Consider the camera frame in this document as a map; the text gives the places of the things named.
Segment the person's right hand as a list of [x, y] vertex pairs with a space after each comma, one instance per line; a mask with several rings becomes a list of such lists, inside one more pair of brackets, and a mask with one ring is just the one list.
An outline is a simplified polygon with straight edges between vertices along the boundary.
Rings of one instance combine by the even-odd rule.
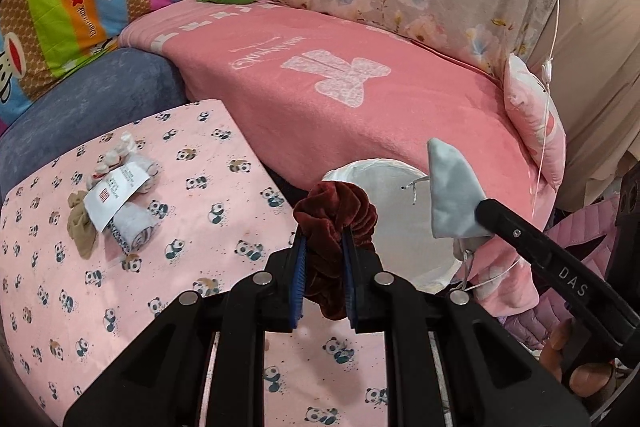
[[[572, 322], [556, 325], [541, 350], [539, 363], [558, 381], [562, 381], [563, 349], [572, 335]], [[589, 398], [603, 390], [613, 377], [611, 364], [587, 363], [570, 375], [570, 390], [579, 398]]]

